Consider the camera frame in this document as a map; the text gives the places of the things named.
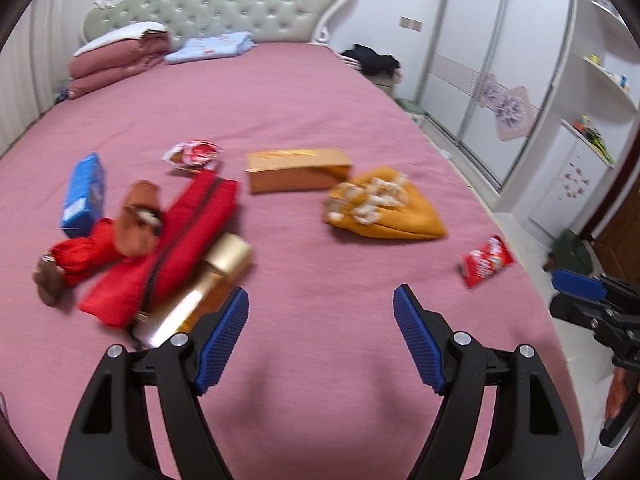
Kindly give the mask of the red milk candy wrapper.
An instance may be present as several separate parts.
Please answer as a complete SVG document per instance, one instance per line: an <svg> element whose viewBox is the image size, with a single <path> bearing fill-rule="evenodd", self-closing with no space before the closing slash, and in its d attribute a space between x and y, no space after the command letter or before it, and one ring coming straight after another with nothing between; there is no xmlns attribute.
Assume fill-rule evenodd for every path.
<svg viewBox="0 0 640 480"><path fill-rule="evenodd" d="M512 263L514 258L509 247L500 236L493 235L482 247L462 258L460 272L465 285L474 288Z"/></svg>

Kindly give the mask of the gold perfume bottle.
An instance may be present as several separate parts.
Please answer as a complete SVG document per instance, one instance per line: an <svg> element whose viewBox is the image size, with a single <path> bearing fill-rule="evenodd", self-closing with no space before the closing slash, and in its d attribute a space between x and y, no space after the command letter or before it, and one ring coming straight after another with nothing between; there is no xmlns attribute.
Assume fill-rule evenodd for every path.
<svg viewBox="0 0 640 480"><path fill-rule="evenodd" d="M226 233L196 268L198 273L177 295L142 315L134 338L143 348L157 348L173 334L189 333L198 318L217 312L250 266L253 248L239 235Z"/></svg>

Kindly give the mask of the red pencil pouch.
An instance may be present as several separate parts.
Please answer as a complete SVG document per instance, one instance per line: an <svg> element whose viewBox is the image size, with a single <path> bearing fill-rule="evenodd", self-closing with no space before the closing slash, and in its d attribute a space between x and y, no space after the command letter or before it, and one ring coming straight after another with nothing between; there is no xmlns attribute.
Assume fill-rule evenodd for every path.
<svg viewBox="0 0 640 480"><path fill-rule="evenodd" d="M227 226L236 208L238 181L204 170L164 215L157 246L143 257L111 266L79 303L79 310L123 330L189 281L192 271Z"/></svg>

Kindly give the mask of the dark brown lettered sock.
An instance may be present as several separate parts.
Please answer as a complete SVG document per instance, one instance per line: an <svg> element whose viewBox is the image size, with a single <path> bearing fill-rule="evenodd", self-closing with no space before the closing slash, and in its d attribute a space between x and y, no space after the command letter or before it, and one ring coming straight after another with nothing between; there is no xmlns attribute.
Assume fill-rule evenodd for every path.
<svg viewBox="0 0 640 480"><path fill-rule="evenodd" d="M55 307L64 294L63 271L51 255L40 257L32 274L40 300L49 307Z"/></svg>

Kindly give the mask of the red cloth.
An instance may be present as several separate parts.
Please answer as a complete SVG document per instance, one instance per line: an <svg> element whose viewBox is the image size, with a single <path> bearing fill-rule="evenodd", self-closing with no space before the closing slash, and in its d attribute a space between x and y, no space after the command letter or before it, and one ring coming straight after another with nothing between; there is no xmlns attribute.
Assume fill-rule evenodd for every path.
<svg viewBox="0 0 640 480"><path fill-rule="evenodd" d="M87 236L63 240L50 250L55 265L62 270L65 289L73 289L124 256L115 246L115 222L97 221Z"/></svg>

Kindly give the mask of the yellow cloth with tissues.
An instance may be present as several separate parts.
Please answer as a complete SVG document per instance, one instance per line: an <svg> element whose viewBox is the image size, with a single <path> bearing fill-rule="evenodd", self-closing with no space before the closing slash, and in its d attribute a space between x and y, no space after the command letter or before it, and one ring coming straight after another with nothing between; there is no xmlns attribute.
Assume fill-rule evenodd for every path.
<svg viewBox="0 0 640 480"><path fill-rule="evenodd" d="M376 240L439 240L448 234L434 206L389 166L331 188L322 218L329 226Z"/></svg>

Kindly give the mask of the orange brown sock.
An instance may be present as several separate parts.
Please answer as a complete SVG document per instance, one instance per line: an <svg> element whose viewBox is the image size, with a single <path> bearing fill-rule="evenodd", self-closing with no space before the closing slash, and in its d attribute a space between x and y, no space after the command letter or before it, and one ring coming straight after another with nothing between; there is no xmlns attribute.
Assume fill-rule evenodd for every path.
<svg viewBox="0 0 640 480"><path fill-rule="evenodd" d="M149 254L164 227L160 189L148 180L137 181L122 201L114 226L116 249L125 257Z"/></svg>

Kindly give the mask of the blue cardboard box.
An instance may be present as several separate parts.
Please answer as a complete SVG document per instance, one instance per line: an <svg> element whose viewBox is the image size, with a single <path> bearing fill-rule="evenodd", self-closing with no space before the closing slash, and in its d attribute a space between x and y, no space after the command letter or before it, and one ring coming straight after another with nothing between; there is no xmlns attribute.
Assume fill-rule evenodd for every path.
<svg viewBox="0 0 640 480"><path fill-rule="evenodd" d="M91 153L75 166L63 203L61 229L68 238L87 236L103 217L105 172Z"/></svg>

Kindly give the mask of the red snack wrapper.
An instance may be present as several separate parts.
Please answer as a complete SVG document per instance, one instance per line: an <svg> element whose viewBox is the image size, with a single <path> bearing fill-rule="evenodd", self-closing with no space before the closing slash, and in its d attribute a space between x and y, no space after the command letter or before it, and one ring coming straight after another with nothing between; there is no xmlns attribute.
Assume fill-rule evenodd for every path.
<svg viewBox="0 0 640 480"><path fill-rule="evenodd" d="M183 171L199 172L203 169L215 170L224 150L209 140L190 140L173 145L165 154L163 161Z"/></svg>

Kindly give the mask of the brown cardboard box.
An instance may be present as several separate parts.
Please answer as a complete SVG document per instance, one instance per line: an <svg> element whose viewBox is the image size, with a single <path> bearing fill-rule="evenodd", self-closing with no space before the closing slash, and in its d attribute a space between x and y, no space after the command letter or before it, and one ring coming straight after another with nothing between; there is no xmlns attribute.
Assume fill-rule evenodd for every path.
<svg viewBox="0 0 640 480"><path fill-rule="evenodd" d="M349 179L352 161L337 148L294 148L248 153L250 194L329 190Z"/></svg>

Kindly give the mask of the white corner shelf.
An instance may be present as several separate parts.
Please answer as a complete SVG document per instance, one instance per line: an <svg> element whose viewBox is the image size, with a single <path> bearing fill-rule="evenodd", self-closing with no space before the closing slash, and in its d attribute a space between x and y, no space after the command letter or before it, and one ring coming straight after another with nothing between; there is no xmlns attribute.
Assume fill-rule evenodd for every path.
<svg viewBox="0 0 640 480"><path fill-rule="evenodd" d="M518 166L511 214L542 244L579 232L634 142L639 47L613 0L572 0L551 96Z"/></svg>

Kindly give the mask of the white sliding wardrobe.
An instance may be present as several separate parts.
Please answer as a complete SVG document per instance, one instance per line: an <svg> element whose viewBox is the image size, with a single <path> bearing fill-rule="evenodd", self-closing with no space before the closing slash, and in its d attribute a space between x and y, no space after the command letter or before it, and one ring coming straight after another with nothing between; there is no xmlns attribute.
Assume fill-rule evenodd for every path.
<svg viewBox="0 0 640 480"><path fill-rule="evenodd" d="M572 0L445 0L420 104L495 190L544 108Z"/></svg>

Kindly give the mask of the green tufted headboard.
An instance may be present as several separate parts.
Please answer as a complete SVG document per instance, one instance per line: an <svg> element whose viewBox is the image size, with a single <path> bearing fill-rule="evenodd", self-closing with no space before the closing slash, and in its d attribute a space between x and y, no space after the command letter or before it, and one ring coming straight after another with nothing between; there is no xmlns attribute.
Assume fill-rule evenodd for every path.
<svg viewBox="0 0 640 480"><path fill-rule="evenodd" d="M171 43L250 32L258 44L327 44L329 22L349 0L98 0L80 29L89 42L132 23L166 26Z"/></svg>

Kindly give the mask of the folded light blue blanket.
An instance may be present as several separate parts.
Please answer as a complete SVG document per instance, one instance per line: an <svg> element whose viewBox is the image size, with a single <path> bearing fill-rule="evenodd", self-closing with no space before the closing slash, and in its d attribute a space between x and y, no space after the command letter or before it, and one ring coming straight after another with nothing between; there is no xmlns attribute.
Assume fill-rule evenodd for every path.
<svg viewBox="0 0 640 480"><path fill-rule="evenodd" d="M227 32L213 37L192 38L177 51L165 56L167 64L236 58L256 44L250 32Z"/></svg>

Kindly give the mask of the wall switch plates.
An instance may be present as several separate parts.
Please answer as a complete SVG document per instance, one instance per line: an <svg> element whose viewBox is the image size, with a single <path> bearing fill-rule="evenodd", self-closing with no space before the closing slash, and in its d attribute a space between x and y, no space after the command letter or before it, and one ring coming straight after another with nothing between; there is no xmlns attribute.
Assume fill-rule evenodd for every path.
<svg viewBox="0 0 640 480"><path fill-rule="evenodd" d="M404 29L413 30L414 32L420 32L422 30L423 23L419 20L402 16L399 19L399 26Z"/></svg>

